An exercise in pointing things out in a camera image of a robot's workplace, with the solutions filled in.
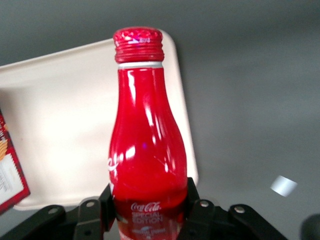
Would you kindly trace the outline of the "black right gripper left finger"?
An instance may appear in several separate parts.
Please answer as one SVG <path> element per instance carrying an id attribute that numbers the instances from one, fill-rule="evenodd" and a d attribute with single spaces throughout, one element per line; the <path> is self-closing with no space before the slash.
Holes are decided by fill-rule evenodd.
<path id="1" fill-rule="evenodd" d="M 70 211 L 48 205 L 1 236 L 2 240 L 102 240 L 115 220 L 108 185 L 99 197 L 84 199 Z"/>

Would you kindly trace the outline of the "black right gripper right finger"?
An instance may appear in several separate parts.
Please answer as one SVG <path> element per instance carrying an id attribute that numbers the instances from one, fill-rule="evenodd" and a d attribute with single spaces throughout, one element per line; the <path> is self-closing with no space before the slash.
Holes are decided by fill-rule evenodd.
<path id="1" fill-rule="evenodd" d="M 187 179 L 186 220 L 178 240 L 285 240 L 286 237 L 252 207 L 235 204 L 228 210 L 201 199 L 194 180 Z"/>

